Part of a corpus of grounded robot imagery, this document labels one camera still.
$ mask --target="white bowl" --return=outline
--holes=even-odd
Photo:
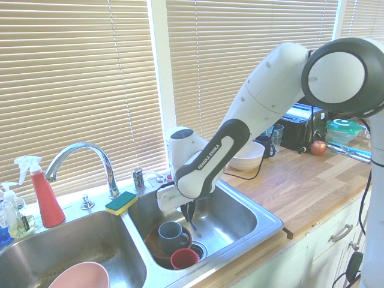
[[[229,161],[229,166],[246,171],[255,169],[260,165],[264,154],[265,147],[257,142],[246,144],[236,155]]]

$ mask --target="butcher block counter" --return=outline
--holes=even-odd
[[[369,151],[368,144],[369,140],[359,137],[348,143]],[[284,222],[284,230],[193,287],[230,287],[229,283],[245,278],[289,249],[319,220],[325,221],[357,201],[370,169],[370,164],[335,154],[328,148],[320,156],[281,148],[274,157],[263,161],[255,179],[223,175],[221,178],[229,185],[278,216]],[[226,170],[243,178],[252,178],[256,172],[257,169],[241,172],[231,167]]]

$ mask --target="blue bottle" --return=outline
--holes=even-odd
[[[11,235],[8,233],[7,222],[5,220],[4,212],[1,208],[1,202],[2,200],[0,200],[0,246],[10,242],[12,239]]]

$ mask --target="faucet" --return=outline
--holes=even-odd
[[[96,152],[99,156],[101,162],[103,162],[104,169],[106,171],[107,183],[109,186],[109,199],[114,199],[119,196],[119,190],[116,185],[115,176],[113,175],[112,164],[107,156],[107,154],[98,146],[88,143],[88,142],[78,142],[68,147],[64,148],[58,155],[54,157],[52,162],[49,164],[45,177],[48,182],[53,182],[56,180],[57,172],[67,157],[72,154],[72,152],[80,149],[80,148],[89,148]]]

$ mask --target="green lid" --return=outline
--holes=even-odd
[[[327,129],[355,134],[361,130],[361,126],[351,120],[335,119],[326,123]]]

